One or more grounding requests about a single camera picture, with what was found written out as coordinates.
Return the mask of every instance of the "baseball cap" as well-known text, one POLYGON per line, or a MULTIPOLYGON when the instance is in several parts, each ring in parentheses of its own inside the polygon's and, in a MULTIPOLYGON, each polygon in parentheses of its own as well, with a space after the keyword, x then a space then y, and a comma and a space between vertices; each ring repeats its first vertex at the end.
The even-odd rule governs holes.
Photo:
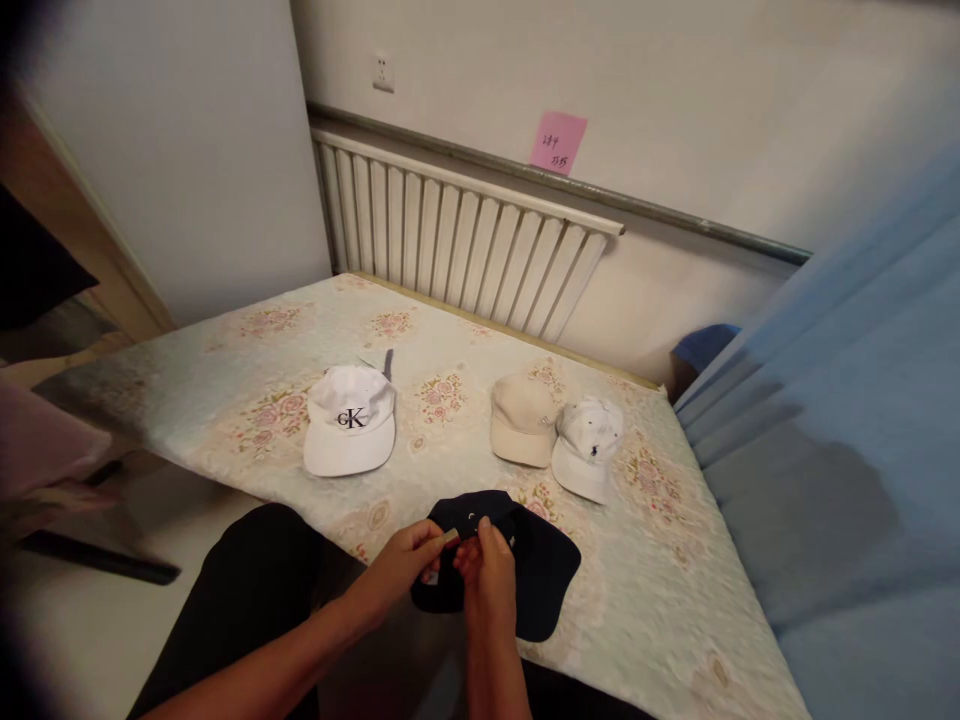
POLYGON ((393 452, 397 391, 379 370, 337 365, 307 392, 310 427, 303 464, 313 475, 373 470, 393 452))
POLYGON ((570 492, 605 505, 610 461, 623 442, 623 412, 608 400, 585 397, 563 408, 557 427, 553 476, 570 492))
MULTIPOLYGON (((440 500, 428 516, 447 532, 456 528, 460 540, 477 534, 486 515, 513 550, 517 578, 517 637, 543 642, 557 627, 563 596, 580 567, 580 550, 560 530, 514 502, 503 490, 481 490, 440 500)), ((414 605, 430 613, 463 610, 463 577, 453 567, 456 548, 440 553, 436 585, 419 580, 410 588, 414 605)))
POLYGON ((546 467, 556 442, 557 407, 547 386, 507 375, 493 386, 490 446, 504 460, 546 467))

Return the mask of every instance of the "black pants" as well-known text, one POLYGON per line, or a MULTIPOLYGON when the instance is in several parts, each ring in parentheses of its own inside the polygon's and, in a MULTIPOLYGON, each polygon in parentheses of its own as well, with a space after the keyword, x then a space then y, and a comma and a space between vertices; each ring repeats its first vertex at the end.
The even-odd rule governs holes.
MULTIPOLYGON (((306 620, 318 595, 330 599, 323 597, 323 585, 332 581, 336 569, 330 566, 338 556, 349 560, 283 505, 263 505, 237 520, 203 561, 128 720, 306 620)), ((524 676, 534 717, 649 717, 531 663, 524 662, 524 676)), ((288 717, 318 716, 317 696, 310 692, 288 717)))

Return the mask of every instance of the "ck logo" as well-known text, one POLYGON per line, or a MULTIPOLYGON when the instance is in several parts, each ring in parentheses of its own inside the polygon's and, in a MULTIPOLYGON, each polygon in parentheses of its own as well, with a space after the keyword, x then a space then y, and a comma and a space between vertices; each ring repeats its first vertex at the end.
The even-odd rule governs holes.
POLYGON ((360 422, 360 418, 357 417, 361 410, 363 410, 363 408, 357 408, 356 410, 353 408, 347 408, 345 413, 340 413, 337 415, 337 422, 341 425, 348 425, 350 430, 352 430, 354 427, 363 427, 363 423, 360 422))

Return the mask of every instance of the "white wall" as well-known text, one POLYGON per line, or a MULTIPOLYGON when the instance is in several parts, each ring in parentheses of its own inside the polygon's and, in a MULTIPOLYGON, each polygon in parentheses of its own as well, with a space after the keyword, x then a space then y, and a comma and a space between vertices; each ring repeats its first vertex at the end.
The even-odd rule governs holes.
POLYGON ((329 277, 286 2, 54 5, 26 89, 176 322, 329 277))
MULTIPOLYGON (((816 250, 960 139, 960 12, 935 0, 293 0, 306 96, 526 162, 589 119, 572 177, 816 250), (371 87, 390 55, 396 93, 371 87)), ((791 268, 618 216, 561 344, 666 379, 791 268)))

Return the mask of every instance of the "blue object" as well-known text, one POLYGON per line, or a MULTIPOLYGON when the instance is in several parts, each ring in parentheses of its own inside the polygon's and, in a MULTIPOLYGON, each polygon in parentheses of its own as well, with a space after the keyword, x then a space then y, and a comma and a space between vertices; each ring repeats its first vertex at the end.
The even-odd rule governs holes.
POLYGON ((677 343, 673 354, 702 373, 739 332, 736 325, 711 325, 687 335, 677 343))
POLYGON ((677 403, 814 718, 960 717, 960 147, 677 403))

